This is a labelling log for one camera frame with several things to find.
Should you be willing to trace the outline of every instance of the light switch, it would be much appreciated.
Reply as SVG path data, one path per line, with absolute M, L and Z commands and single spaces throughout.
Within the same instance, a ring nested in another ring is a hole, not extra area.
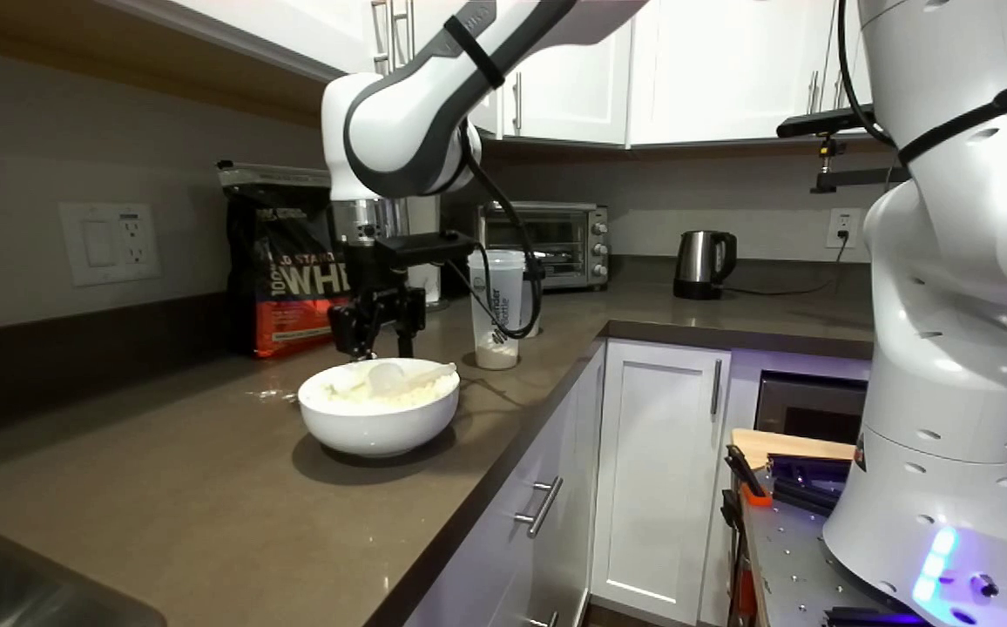
M 153 214 L 143 203 L 62 203 L 61 227 L 76 286 L 159 270 Z

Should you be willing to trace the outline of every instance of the bag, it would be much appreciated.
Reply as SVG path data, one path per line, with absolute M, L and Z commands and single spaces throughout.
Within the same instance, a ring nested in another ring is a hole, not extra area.
M 332 301 L 351 292 L 329 174 L 222 161 L 220 185 L 225 195 L 232 347 L 271 357 L 324 344 Z

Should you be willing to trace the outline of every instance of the floor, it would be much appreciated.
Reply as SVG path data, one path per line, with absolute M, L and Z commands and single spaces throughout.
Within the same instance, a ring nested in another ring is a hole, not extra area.
M 587 607 L 582 627 L 653 627 L 653 623 L 613 614 L 605 607 Z

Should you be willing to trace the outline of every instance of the electrical outlet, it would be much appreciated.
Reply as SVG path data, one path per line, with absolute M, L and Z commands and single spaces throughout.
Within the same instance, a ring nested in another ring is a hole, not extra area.
M 862 233 L 862 208 L 833 208 L 826 219 L 826 246 L 855 246 Z
M 76 286 L 157 276 L 153 211 L 143 203 L 62 203 L 61 227 Z

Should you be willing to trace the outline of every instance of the toaster oven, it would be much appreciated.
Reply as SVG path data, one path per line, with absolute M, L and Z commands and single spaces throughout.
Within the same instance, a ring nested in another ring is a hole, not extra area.
M 544 261 L 541 289 L 605 289 L 605 208 L 595 203 L 511 203 L 533 253 Z M 510 214 L 488 203 L 479 208 L 479 241 L 488 251 L 520 251 Z

